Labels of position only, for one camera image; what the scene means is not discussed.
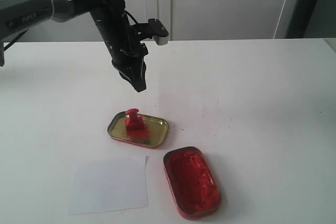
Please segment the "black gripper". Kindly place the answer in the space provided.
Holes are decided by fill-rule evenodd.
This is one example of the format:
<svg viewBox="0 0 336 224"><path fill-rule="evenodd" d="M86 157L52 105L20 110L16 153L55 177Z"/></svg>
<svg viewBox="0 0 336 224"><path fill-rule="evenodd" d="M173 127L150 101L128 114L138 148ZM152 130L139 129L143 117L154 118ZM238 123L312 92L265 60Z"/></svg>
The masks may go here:
<svg viewBox="0 0 336 224"><path fill-rule="evenodd" d="M136 92L146 90L144 57L148 53L145 43L140 43L136 51L120 49L118 53L112 54L112 65Z"/></svg>

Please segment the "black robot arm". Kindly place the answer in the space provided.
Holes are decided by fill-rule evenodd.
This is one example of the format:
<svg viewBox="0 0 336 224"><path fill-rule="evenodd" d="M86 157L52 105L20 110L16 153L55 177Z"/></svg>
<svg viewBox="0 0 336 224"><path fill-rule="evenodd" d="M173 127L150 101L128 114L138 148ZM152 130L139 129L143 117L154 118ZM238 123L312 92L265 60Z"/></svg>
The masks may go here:
<svg viewBox="0 0 336 224"><path fill-rule="evenodd" d="M129 23L124 0L3 0L1 41L49 19L64 23L85 13L91 15L120 76L135 91L144 91L148 50Z"/></svg>

